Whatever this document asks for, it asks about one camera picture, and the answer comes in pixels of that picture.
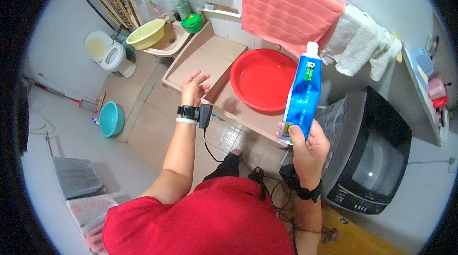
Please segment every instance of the wooden frame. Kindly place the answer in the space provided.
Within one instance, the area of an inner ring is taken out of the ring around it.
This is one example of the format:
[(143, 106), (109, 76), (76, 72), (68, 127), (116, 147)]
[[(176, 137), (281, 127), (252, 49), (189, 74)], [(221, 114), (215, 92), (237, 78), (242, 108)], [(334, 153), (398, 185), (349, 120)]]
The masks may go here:
[[(217, 50), (221, 51), (219, 56), (215, 55), (218, 54), (215, 52)], [(278, 129), (277, 122), (283, 119), (283, 112), (265, 114), (255, 111), (243, 103), (232, 90), (232, 62), (246, 51), (246, 46), (215, 36), (212, 23), (208, 21), (176, 57), (162, 81), (181, 91), (181, 83), (189, 73), (197, 69), (209, 73), (211, 77), (205, 83), (209, 83), (211, 87), (209, 93), (202, 98), (202, 103), (213, 105), (213, 113), (218, 117), (232, 119), (268, 139), (277, 141), (275, 131)]]

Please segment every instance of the red shirt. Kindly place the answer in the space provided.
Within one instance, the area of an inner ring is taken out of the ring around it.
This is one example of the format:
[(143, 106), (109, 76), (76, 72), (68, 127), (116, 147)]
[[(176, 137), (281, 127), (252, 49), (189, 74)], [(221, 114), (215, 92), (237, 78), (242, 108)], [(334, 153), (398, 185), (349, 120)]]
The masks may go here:
[(204, 181), (176, 204), (145, 196), (112, 207), (102, 240), (110, 255), (294, 254), (260, 184), (236, 177)]

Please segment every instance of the towel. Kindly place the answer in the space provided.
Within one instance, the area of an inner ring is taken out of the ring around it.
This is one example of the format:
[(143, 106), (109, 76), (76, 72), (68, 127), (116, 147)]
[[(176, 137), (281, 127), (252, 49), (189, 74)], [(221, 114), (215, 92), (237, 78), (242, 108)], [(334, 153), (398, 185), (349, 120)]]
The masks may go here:
[(118, 206), (109, 195), (97, 195), (67, 201), (70, 212), (81, 233), (86, 236), (92, 229), (105, 222), (109, 208)]
[(105, 186), (88, 160), (53, 157), (54, 169), (66, 200), (105, 194)]
[(97, 225), (94, 229), (86, 234), (85, 238), (89, 244), (89, 248), (93, 253), (102, 253), (106, 252), (105, 246), (102, 243), (102, 230), (104, 228), (104, 223)]
[(242, 0), (242, 29), (300, 57), (345, 11), (344, 0)]
[(401, 49), (401, 41), (368, 14), (348, 5), (322, 49), (321, 57), (323, 63), (335, 64), (337, 71), (350, 77), (369, 62), (370, 77), (380, 81)]

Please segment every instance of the white bracelet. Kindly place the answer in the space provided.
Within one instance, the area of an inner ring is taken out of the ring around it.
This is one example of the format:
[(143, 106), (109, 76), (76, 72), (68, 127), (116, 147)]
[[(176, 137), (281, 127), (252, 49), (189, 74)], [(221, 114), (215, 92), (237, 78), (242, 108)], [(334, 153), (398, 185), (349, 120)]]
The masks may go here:
[(186, 118), (176, 118), (176, 122), (185, 122), (186, 124), (191, 124), (191, 125), (197, 125), (198, 122), (196, 120), (192, 119), (186, 119)]

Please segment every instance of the pink cloth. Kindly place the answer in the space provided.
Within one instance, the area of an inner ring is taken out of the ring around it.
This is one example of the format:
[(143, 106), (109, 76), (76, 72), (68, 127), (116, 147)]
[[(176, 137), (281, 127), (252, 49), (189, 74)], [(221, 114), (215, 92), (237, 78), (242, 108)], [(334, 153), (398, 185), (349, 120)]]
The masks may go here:
[(242, 29), (300, 57), (345, 11), (344, 0), (242, 0)]
[(102, 230), (104, 223), (96, 226), (94, 229), (86, 234), (86, 241), (89, 244), (93, 253), (105, 253), (105, 246), (102, 243)]

